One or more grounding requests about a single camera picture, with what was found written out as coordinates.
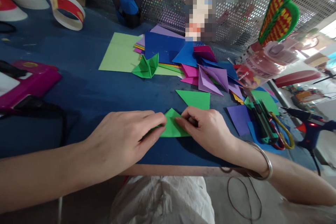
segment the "green origami crane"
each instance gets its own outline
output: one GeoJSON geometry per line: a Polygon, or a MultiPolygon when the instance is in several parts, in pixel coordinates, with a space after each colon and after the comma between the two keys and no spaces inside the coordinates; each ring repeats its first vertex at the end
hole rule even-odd
{"type": "Polygon", "coordinates": [[[159,54],[157,53],[152,58],[147,60],[145,56],[143,55],[139,65],[137,65],[132,73],[141,77],[150,79],[154,76],[156,69],[159,66],[159,54]]]}

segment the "floor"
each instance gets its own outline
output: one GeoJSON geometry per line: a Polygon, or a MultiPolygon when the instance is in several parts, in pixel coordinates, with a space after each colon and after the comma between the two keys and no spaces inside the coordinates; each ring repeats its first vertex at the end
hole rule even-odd
{"type": "MultiPolygon", "coordinates": [[[[216,223],[250,223],[234,211],[229,202],[227,177],[205,177],[208,193],[215,211],[216,223]]],[[[260,205],[248,178],[241,178],[250,195],[253,218],[258,216],[260,205]]],[[[328,178],[336,186],[336,177],[328,178]]],[[[62,224],[106,224],[112,201],[121,188],[124,177],[117,176],[106,182],[91,186],[63,198],[62,224]]],[[[277,216],[269,214],[281,202],[279,193],[267,182],[252,180],[262,204],[261,219],[253,223],[275,223],[277,216]]],[[[247,193],[240,181],[230,181],[230,196],[233,204],[246,216],[250,216],[247,193]]],[[[58,201],[0,215],[2,224],[57,224],[58,201]]]]}

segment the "forearm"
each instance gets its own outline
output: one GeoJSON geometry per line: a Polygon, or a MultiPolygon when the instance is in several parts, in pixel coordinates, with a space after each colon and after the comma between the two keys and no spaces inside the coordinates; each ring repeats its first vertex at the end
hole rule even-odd
{"type": "MultiPolygon", "coordinates": [[[[239,155],[231,157],[233,164],[267,176],[267,163],[255,147],[241,141],[238,152],[239,155]]],[[[336,190],[323,178],[286,158],[265,153],[273,166],[269,182],[288,201],[306,205],[336,205],[336,190]]]]}
{"type": "Polygon", "coordinates": [[[0,213],[47,202],[96,183],[82,143],[0,160],[0,213]]]}

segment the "person's right hand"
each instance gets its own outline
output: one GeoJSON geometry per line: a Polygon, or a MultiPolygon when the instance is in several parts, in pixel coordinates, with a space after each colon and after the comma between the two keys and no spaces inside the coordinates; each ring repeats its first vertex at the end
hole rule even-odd
{"type": "Polygon", "coordinates": [[[241,140],[234,137],[217,110],[189,106],[176,122],[212,155],[227,160],[238,151],[241,140]]]}

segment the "person's left hand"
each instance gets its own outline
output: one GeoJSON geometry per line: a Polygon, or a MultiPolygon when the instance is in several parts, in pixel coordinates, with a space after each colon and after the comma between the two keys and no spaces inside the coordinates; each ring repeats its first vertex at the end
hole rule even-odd
{"type": "Polygon", "coordinates": [[[166,123],[164,114],[154,111],[111,112],[105,116],[83,141],[100,180],[105,181],[138,162],[165,131],[166,123]],[[156,126],[160,127],[148,133],[156,126]]]}

